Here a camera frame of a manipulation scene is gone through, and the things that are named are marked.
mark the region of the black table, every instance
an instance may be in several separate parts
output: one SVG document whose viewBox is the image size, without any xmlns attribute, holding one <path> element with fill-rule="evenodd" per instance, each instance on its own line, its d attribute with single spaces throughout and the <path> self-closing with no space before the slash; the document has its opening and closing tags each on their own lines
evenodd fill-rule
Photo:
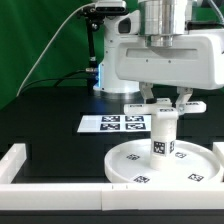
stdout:
<svg viewBox="0 0 224 224">
<path fill-rule="evenodd" d="M 176 88 L 154 88 L 156 97 L 177 98 Z M 178 121 L 177 139 L 212 149 L 224 141 L 224 94 L 195 90 L 191 100 L 207 104 L 204 114 Z M 28 90 L 0 111 L 0 156 L 14 143 L 26 143 L 28 159 L 13 183 L 106 183 L 104 156 L 117 144 L 149 138 L 148 132 L 77 133 L 83 115 L 123 114 L 125 103 L 89 95 L 85 87 Z M 9 211 L 0 223 L 221 223 L 223 211 Z"/>
</svg>

